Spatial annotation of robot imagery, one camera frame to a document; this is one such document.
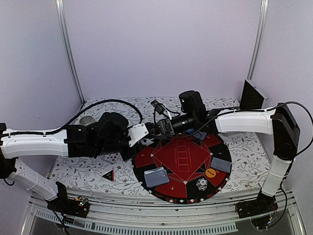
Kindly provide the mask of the blue card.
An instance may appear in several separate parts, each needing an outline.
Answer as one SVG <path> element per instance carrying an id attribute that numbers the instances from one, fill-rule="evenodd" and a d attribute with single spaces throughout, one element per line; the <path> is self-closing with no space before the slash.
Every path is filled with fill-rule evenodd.
<path id="1" fill-rule="evenodd" d="M 202 131 L 199 131 L 199 132 L 193 134 L 193 137 L 195 137 L 201 141 L 203 141 L 206 138 L 206 136 L 207 136 L 207 133 L 202 132 Z"/>
<path id="2" fill-rule="evenodd" d="M 212 162 L 211 162 L 211 167 L 218 171 L 230 173 L 232 162 L 213 157 Z"/>
<path id="3" fill-rule="evenodd" d="M 146 186 L 149 188 L 160 186 L 170 181 L 163 167 L 144 171 L 144 179 Z"/>

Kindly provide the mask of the orange big blind button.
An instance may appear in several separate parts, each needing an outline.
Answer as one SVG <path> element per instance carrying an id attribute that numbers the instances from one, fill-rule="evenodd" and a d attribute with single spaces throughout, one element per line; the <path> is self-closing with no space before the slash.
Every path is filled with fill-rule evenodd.
<path id="1" fill-rule="evenodd" d="M 214 178 L 216 176 L 216 171 L 213 168 L 209 168 L 206 170 L 205 175 L 207 178 Z"/>

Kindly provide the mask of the white blue chip stack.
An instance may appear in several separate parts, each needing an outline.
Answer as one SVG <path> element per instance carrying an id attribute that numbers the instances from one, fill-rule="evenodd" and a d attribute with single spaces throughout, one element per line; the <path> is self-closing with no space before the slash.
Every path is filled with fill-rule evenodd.
<path id="1" fill-rule="evenodd" d="M 205 191 L 208 186 L 208 181 L 206 178 L 200 178 L 196 181 L 196 187 L 200 191 Z"/>

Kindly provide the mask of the black dealer button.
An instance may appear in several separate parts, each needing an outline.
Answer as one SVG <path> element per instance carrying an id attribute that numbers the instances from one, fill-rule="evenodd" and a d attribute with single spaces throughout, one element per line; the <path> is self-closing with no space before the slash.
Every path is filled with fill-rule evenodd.
<path id="1" fill-rule="evenodd" d="M 142 142 L 142 144 L 145 145 L 145 146 L 154 144 L 154 140 L 151 140 L 151 139 L 143 139 L 141 142 Z"/>

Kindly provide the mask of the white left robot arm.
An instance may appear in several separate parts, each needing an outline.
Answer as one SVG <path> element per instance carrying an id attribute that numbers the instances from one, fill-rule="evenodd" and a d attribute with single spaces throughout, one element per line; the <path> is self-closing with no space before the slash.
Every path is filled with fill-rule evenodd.
<path id="1" fill-rule="evenodd" d="M 120 153 L 128 160 L 144 146 L 140 143 L 149 135 L 145 123 L 129 126 L 118 113 L 105 112 L 89 125 L 72 124 L 60 129 L 43 131 L 15 131 L 5 123 L 0 125 L 0 177 L 12 179 L 53 202 L 61 212 L 69 212 L 73 203 L 66 187 L 51 182 L 22 160 L 31 156 L 62 156 L 96 158 L 102 154 Z"/>

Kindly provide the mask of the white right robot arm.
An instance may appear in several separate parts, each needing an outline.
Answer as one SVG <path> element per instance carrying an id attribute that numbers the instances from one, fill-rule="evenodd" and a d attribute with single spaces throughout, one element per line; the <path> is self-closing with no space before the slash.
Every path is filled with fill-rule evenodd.
<path id="1" fill-rule="evenodd" d="M 194 129 L 195 132 L 207 130 L 216 134 L 251 132 L 260 137 L 263 146 L 272 139 L 271 165 L 261 187 L 261 196 L 253 202 L 255 212 L 264 213 L 271 207 L 271 197 L 287 178 L 298 155 L 300 128 L 288 108 L 290 103 L 278 103 L 263 109 L 233 107 L 208 110 L 199 92 L 183 92 L 179 99 L 181 115 L 155 121 L 158 132 L 167 138 Z"/>

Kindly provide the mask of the striped ceramic mug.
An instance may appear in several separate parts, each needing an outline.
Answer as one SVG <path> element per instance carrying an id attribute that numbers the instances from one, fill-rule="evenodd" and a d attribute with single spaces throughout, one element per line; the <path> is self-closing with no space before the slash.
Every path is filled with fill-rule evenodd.
<path id="1" fill-rule="evenodd" d="M 95 119 L 92 116 L 83 116 L 79 119 L 79 124 L 83 126 L 88 126 L 95 123 Z"/>

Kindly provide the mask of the triangular red black token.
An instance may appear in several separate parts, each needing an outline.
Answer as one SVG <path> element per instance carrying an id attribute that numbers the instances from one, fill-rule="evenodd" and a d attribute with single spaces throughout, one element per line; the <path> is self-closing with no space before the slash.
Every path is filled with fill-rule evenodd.
<path id="1" fill-rule="evenodd" d="M 102 175 L 102 178 L 104 178 L 110 182 L 113 182 L 114 181 L 114 170 L 110 169 L 108 172 L 106 172 Z"/>

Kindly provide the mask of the round red black poker mat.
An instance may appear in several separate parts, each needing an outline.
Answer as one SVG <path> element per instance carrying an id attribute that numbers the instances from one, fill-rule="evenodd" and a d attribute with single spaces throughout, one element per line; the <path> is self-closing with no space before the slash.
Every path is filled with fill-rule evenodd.
<path id="1" fill-rule="evenodd" d="M 215 170 L 217 174 L 214 178 L 206 177 L 206 170 L 212 168 L 213 157 L 232 162 L 229 149 L 219 135 L 207 133 L 201 141 L 187 134 L 183 138 L 154 140 L 154 144 L 136 155 L 132 167 L 137 180 L 151 195 L 170 203 L 191 204 L 213 197 L 230 178 L 230 173 L 218 170 Z M 147 187 L 144 171 L 159 167 L 166 170 L 169 183 Z M 196 187 L 200 178 L 208 181 L 205 191 Z"/>

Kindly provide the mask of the floral patterned tablecloth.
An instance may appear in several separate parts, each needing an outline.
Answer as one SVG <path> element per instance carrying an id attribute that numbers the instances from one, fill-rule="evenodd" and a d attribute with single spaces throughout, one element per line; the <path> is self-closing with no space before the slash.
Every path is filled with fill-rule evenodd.
<path id="1" fill-rule="evenodd" d="M 168 109 L 180 112 L 180 101 L 176 97 L 130 97 L 116 98 L 137 107 L 144 122 L 153 122 L 153 107 L 150 102 L 156 99 Z M 239 105 L 234 98 L 203 98 L 206 108 L 228 108 Z M 128 105 L 116 102 L 99 104 L 80 115 L 74 124 L 83 116 L 92 116 L 96 121 L 104 112 L 117 112 L 129 120 L 129 124 L 137 124 L 139 115 Z M 270 160 L 258 135 L 255 133 L 220 134 L 227 145 L 232 158 L 232 171 L 229 181 L 219 193 L 260 188 L 268 170 Z M 110 169 L 114 170 L 114 181 L 110 182 L 102 175 Z M 134 175 L 131 161 L 122 158 L 116 163 L 105 161 L 104 155 L 96 159 L 89 157 L 58 157 L 51 172 L 50 180 L 63 183 L 67 188 L 107 194 L 123 194 L 132 196 L 152 195 L 144 189 Z"/>

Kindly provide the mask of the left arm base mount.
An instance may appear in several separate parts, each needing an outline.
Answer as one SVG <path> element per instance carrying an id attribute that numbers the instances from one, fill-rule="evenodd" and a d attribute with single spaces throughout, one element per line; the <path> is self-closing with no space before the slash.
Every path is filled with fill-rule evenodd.
<path id="1" fill-rule="evenodd" d="M 87 218 L 90 208 L 88 198 L 83 196 L 78 196 L 75 199 L 56 198 L 46 202 L 49 210 L 80 218 Z"/>

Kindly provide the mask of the right aluminium frame post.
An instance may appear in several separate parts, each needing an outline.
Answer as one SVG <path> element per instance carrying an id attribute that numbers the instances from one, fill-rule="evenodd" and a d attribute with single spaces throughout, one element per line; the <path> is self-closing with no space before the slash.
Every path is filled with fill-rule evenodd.
<path id="1" fill-rule="evenodd" d="M 248 73 L 246 77 L 246 79 L 249 81 L 253 80 L 255 68 L 257 65 L 258 55 L 261 49 L 262 38 L 263 38 L 266 21 L 267 21 L 268 4 L 269 4 L 269 0 L 261 0 L 256 38 L 255 38 L 254 48 L 252 51 L 252 57 L 251 57 L 251 61 L 249 64 Z"/>

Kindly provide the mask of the aluminium frame post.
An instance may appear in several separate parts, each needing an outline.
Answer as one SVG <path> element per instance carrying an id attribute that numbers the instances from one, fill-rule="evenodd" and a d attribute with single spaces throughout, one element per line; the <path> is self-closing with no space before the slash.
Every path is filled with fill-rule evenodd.
<path id="1" fill-rule="evenodd" d="M 253 80 L 255 68 L 257 65 L 258 55 L 261 49 L 262 38 L 263 38 L 266 21 L 267 21 L 268 4 L 269 4 L 269 0 L 261 0 L 256 38 L 255 38 L 254 48 L 252 51 L 252 57 L 251 57 L 251 61 L 249 64 L 248 73 L 246 77 L 246 79 L 249 81 Z"/>
<path id="2" fill-rule="evenodd" d="M 74 61 L 74 56 L 73 56 L 71 45 L 70 45 L 70 38 L 68 34 L 66 15 L 65 15 L 65 9 L 64 9 L 64 1 L 56 0 L 55 3 L 56 3 L 56 10 L 57 10 L 61 36 L 63 39 L 66 57 L 67 57 L 68 65 L 69 65 L 69 70 L 72 76 L 74 88 L 76 90 L 79 102 L 81 103 L 81 105 L 83 105 L 85 102 L 85 98 L 84 98 L 83 90 L 79 81 L 79 77 L 78 77 L 78 73 L 77 73 L 77 69 L 76 69 L 76 65 Z"/>

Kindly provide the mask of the aluminium front rail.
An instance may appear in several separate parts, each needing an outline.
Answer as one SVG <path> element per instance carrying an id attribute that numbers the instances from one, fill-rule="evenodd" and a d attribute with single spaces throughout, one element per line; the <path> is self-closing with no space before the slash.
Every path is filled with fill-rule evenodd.
<path id="1" fill-rule="evenodd" d="M 293 193 L 278 192 L 278 210 L 271 227 L 254 228 L 255 216 L 240 218 L 239 202 L 254 199 L 258 190 L 219 193 L 194 204 L 171 204 L 154 196 L 105 194 L 68 190 L 69 196 L 85 196 L 90 209 L 86 218 L 73 218 L 69 234 L 104 235 L 306 235 Z"/>

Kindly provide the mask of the left aluminium frame post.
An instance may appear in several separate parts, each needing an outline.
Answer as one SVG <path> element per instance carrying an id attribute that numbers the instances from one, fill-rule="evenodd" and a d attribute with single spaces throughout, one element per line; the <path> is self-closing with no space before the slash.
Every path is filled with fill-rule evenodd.
<path id="1" fill-rule="evenodd" d="M 76 69 L 76 65 L 74 61 L 74 56 L 73 56 L 71 45 L 70 45 L 70 38 L 68 34 L 66 15 L 65 15 L 65 9 L 64 9 L 64 1 L 56 0 L 55 3 L 56 3 L 56 10 L 57 10 L 61 36 L 63 39 L 66 57 L 67 57 L 68 65 L 69 65 L 69 70 L 72 76 L 74 88 L 76 90 L 79 102 L 81 103 L 81 105 L 83 105 L 85 102 L 85 98 L 84 98 L 83 90 L 79 81 L 79 77 L 78 77 L 78 73 L 77 73 L 77 69 Z"/>

